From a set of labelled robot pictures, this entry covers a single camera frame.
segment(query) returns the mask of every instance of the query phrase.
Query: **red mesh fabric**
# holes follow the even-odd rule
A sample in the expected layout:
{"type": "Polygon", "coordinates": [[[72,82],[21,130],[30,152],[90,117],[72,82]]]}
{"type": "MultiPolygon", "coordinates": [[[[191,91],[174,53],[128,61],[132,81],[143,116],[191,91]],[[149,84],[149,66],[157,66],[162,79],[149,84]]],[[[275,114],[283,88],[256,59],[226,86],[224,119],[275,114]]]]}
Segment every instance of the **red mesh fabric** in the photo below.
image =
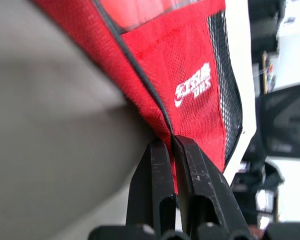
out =
{"type": "MultiPolygon", "coordinates": [[[[93,2],[35,2],[108,74],[171,149],[163,114],[93,2]]],[[[174,134],[194,139],[221,171],[225,164],[226,131],[207,17],[223,9],[225,0],[204,0],[161,15],[122,35],[164,103],[174,134]]],[[[173,161],[171,169],[175,180],[173,161]]]]}

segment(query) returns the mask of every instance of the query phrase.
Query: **black mesh chair back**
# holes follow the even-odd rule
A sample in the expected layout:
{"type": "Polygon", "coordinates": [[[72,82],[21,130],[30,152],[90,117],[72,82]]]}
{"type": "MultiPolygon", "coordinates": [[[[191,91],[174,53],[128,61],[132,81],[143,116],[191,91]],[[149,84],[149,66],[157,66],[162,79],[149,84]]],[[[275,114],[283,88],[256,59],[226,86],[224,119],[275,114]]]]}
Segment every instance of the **black mesh chair back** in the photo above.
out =
{"type": "Polygon", "coordinates": [[[300,85],[258,98],[258,124],[268,156],[300,158],[300,85]]]}

